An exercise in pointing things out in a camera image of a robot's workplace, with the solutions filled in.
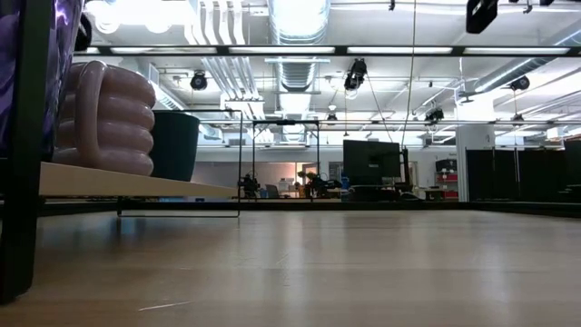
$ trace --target black partition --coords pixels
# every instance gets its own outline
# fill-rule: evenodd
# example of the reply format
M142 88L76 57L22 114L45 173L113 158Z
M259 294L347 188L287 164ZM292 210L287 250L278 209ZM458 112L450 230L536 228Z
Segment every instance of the black partition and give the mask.
M489 178L494 173L492 151L468 150L466 160L470 201L492 199L494 184Z
M494 199L518 198L517 153L514 150L494 150Z
M467 150L470 201L570 202L564 151Z
M581 141L565 142L567 178L570 184L581 184Z

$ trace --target desk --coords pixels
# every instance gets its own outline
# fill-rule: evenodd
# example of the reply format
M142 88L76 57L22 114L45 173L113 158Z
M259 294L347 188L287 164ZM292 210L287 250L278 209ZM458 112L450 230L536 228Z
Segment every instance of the desk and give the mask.
M287 190L287 191L279 191L280 195L288 194L292 198L299 197L299 190Z

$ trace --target chair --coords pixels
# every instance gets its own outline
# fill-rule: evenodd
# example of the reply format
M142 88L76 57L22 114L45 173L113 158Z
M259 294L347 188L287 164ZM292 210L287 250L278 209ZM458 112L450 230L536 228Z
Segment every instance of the chair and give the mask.
M280 199L279 189L275 185L265 184L267 199Z

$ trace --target computer monitor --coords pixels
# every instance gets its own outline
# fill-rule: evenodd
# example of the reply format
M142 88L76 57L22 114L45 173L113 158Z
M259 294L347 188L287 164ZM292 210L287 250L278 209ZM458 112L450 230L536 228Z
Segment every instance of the computer monitor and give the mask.
M383 178L401 177L399 144L343 141L343 167L351 185L380 185Z

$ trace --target wooden shelf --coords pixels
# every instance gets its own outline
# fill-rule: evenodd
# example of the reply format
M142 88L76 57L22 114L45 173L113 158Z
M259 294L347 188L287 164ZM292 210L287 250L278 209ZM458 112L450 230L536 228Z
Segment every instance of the wooden shelf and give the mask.
M238 190L230 187L188 183L107 172L57 163L42 163L42 196L203 196L229 198Z

